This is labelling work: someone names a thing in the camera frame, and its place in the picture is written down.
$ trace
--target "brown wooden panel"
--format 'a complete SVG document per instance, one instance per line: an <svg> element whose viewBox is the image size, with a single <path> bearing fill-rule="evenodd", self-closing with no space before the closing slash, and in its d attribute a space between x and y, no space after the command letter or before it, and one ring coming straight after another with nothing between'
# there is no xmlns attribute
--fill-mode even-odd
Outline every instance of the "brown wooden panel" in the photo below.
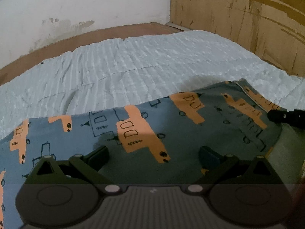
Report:
<svg viewBox="0 0 305 229"><path fill-rule="evenodd" d="M170 22L216 33L305 77L305 0L171 0Z"/></svg>
<svg viewBox="0 0 305 229"><path fill-rule="evenodd" d="M39 64L44 59L53 58L68 51L72 52L76 48L83 45L89 45L107 39L126 39L128 37L171 34L178 32L181 32L181 30L156 22L152 22L145 24L112 27L89 33L84 33L31 52L30 54L22 56L16 61L3 67L2 69L0 69L0 86L21 75L33 66Z"/></svg>

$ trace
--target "white bedsheet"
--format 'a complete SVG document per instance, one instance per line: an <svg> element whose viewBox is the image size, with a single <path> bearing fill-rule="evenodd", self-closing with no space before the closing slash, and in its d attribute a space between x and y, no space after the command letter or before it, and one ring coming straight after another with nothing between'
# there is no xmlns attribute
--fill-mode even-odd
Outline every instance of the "white bedsheet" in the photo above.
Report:
<svg viewBox="0 0 305 229"><path fill-rule="evenodd" d="M140 104L245 78L268 100L305 109L305 81L205 31L110 39L47 59L0 86L0 139L26 118Z"/></svg>

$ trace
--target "orange print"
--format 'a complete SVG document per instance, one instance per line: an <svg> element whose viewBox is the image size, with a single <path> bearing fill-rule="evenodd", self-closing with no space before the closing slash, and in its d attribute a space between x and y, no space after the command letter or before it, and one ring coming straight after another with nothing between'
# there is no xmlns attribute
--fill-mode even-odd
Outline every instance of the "orange print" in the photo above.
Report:
<svg viewBox="0 0 305 229"><path fill-rule="evenodd" d="M185 113L195 124L204 122L204 118L201 117L197 111L204 107L199 100L199 97L194 92L177 93L170 96L171 100L177 108Z"/></svg>
<svg viewBox="0 0 305 229"><path fill-rule="evenodd" d="M125 107L129 119L116 123L117 133L127 153L148 147L158 163L168 162L168 156L162 141L142 118L139 109L134 105Z"/></svg>
<svg viewBox="0 0 305 229"><path fill-rule="evenodd" d="M25 162L26 136L29 131L29 119L23 121L22 125L14 130L13 139L10 141L10 150L19 150L19 163Z"/></svg>
<svg viewBox="0 0 305 229"><path fill-rule="evenodd" d="M2 171L0 173L0 182L1 182L1 185L0 185L0 221L2 222L2 226L1 228L4 229L4 221L3 221L3 212L2 212L2 205L3 205L3 187L2 187L2 180L3 180L3 177L4 177L4 174L5 174L5 171Z"/></svg>
<svg viewBox="0 0 305 229"><path fill-rule="evenodd" d="M205 176L209 172L208 169L201 169L201 173Z"/></svg>
<svg viewBox="0 0 305 229"><path fill-rule="evenodd" d="M61 120L63 124L63 131L68 132L72 130L72 118L71 115L60 115L49 117L49 123L53 123L54 121Z"/></svg>
<svg viewBox="0 0 305 229"><path fill-rule="evenodd" d="M248 104L244 99L239 99L238 101L234 101L232 96L228 94L222 94L223 97L226 100L226 103L244 115L247 115L248 117L252 118L253 121L262 129L265 129L267 125L261 120L260 116L262 115L262 112L253 108L250 104Z"/></svg>
<svg viewBox="0 0 305 229"><path fill-rule="evenodd" d="M274 147L270 147L269 151L266 153L265 158L269 158L271 152L273 151Z"/></svg>
<svg viewBox="0 0 305 229"><path fill-rule="evenodd" d="M269 112L270 110L279 110L280 106L268 101L265 99L261 94L257 93L254 94L254 92L249 89L247 86L244 86L244 90L246 93L254 100L256 101L266 112Z"/></svg>

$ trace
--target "white wall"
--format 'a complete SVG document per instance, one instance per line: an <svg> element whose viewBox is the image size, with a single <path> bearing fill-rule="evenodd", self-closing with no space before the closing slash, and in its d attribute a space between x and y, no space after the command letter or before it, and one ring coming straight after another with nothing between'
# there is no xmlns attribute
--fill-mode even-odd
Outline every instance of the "white wall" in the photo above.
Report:
<svg viewBox="0 0 305 229"><path fill-rule="evenodd" d="M0 0L0 68L85 32L169 22L170 0Z"/></svg>

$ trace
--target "wooden headboard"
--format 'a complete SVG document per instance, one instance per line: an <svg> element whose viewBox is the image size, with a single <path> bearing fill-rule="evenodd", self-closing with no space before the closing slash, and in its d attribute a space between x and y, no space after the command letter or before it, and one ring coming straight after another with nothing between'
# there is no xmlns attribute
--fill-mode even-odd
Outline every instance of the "wooden headboard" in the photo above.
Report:
<svg viewBox="0 0 305 229"><path fill-rule="evenodd" d="M170 22L216 33L305 77L305 0L171 0Z"/></svg>

